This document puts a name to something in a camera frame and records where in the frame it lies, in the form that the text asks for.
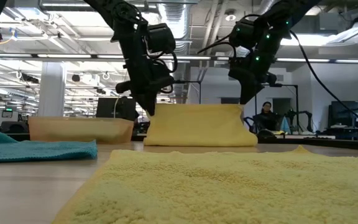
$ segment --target terry cloth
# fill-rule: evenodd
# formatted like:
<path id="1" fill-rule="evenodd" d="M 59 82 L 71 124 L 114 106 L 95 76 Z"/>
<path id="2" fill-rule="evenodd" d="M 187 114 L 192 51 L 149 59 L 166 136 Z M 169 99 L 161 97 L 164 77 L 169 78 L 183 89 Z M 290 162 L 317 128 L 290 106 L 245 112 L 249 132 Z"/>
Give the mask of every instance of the terry cloth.
<path id="1" fill-rule="evenodd" d="M 157 104 L 145 146 L 255 146 L 241 105 Z"/>
<path id="2" fill-rule="evenodd" d="M 93 142 L 17 142 L 0 133 L 0 162 L 49 161 L 64 159 L 95 159 L 98 154 Z"/>
<path id="3" fill-rule="evenodd" d="M 358 223 L 358 158 L 113 151 L 53 223 Z"/>

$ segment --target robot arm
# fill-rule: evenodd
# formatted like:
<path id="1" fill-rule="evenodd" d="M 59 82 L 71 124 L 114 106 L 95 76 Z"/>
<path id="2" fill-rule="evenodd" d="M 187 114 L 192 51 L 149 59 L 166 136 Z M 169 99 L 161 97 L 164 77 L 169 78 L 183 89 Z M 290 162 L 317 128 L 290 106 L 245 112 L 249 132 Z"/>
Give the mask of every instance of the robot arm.
<path id="1" fill-rule="evenodd" d="M 130 81 L 118 83 L 116 91 L 124 93 L 130 90 L 138 104 L 154 115 L 157 93 L 174 82 L 169 73 L 176 70 L 177 60 L 171 71 L 163 60 L 158 59 L 162 54 L 172 54 L 176 58 L 173 52 L 176 44 L 171 30 L 166 24 L 148 26 L 140 11 L 124 0 L 85 2 L 98 11 L 113 29 L 111 42 L 118 41 L 121 46 L 124 68 L 128 70 Z M 161 53 L 153 57 L 149 51 Z"/>
<path id="2" fill-rule="evenodd" d="M 281 0 L 265 14 L 248 15 L 236 22 L 229 34 L 229 42 L 218 42 L 199 52 L 220 44 L 245 47 L 250 53 L 246 57 L 230 58 L 229 76 L 241 85 L 240 104 L 246 104 L 264 87 L 274 85 L 276 76 L 268 74 L 275 54 L 283 38 L 291 38 L 290 29 L 320 0 Z M 257 16 L 255 21 L 247 17 Z"/>

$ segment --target yellow fuzzy mat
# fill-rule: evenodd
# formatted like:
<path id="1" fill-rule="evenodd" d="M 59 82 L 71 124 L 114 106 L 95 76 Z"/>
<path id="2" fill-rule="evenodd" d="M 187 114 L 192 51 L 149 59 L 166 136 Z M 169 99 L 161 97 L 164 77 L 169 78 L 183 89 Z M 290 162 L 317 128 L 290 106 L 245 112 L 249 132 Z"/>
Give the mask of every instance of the yellow fuzzy mat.
<path id="1" fill-rule="evenodd" d="M 358 158 L 113 151 L 54 223 L 358 224 Z"/>

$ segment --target table surface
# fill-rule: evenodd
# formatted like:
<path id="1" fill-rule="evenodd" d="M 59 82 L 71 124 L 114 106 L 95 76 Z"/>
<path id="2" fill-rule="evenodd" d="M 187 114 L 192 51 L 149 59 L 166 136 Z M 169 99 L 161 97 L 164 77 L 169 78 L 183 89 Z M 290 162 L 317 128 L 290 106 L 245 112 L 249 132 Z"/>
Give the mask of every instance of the table surface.
<path id="1" fill-rule="evenodd" d="M 141 142 L 98 146 L 97 160 L 0 163 L 0 223 L 51 223 L 59 209 L 109 158 L 115 149 L 183 153 L 284 152 L 289 144 L 259 144 L 257 147 L 151 147 Z M 305 146 L 327 156 L 357 156 L 358 150 Z"/>

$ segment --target column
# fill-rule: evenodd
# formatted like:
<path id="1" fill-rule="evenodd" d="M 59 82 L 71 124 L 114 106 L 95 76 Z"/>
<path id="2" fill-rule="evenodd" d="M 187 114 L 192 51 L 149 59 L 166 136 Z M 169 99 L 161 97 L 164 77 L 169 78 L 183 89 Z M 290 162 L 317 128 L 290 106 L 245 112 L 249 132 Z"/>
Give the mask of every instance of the column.
<path id="1" fill-rule="evenodd" d="M 66 76 L 64 63 L 42 63 L 38 116 L 63 116 Z"/>

